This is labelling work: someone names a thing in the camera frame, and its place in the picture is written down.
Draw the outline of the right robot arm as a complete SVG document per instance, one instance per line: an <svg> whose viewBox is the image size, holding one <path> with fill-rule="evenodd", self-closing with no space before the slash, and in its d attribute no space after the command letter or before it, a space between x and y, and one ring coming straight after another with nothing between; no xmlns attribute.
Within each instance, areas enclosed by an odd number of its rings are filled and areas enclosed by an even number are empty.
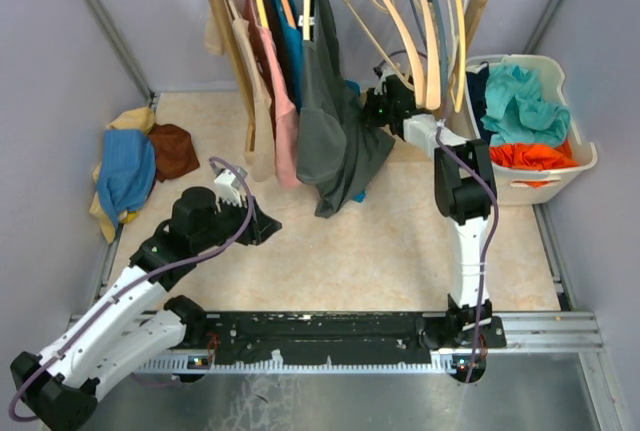
<svg viewBox="0 0 640 431"><path fill-rule="evenodd" d="M482 328L492 320L485 281L488 244L496 227L491 213L497 207L487 143L463 138L443 119L420 110L413 92L395 75L367 91L364 120L388 128L432 160L435 202L450 225L456 270L448 295L445 338L461 347L478 347Z"/></svg>

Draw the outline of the dark grey t-shirt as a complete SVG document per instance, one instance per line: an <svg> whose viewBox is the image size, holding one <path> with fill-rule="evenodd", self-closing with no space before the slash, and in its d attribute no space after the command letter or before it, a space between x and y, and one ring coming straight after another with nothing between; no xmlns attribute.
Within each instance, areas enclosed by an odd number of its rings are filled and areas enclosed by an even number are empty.
<svg viewBox="0 0 640 431"><path fill-rule="evenodd" d="M387 161L395 140L367 126L360 97L341 73L330 0L311 0L312 38L302 43L302 106L297 178L319 195L315 215L330 218L363 192Z"/></svg>

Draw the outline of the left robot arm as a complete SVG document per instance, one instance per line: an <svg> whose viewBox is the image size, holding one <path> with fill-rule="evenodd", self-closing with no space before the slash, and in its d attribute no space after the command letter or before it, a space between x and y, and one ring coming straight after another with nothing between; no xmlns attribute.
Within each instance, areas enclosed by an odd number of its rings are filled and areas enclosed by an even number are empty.
<svg viewBox="0 0 640 431"><path fill-rule="evenodd" d="M178 345L201 345L208 335L205 311L169 292L230 245L259 246L281 228L250 195L219 197L205 187L184 191L170 218L69 330L39 353L23 351L13 360L11 419L22 421L16 406L23 403L50 429L77 430L142 364Z"/></svg>

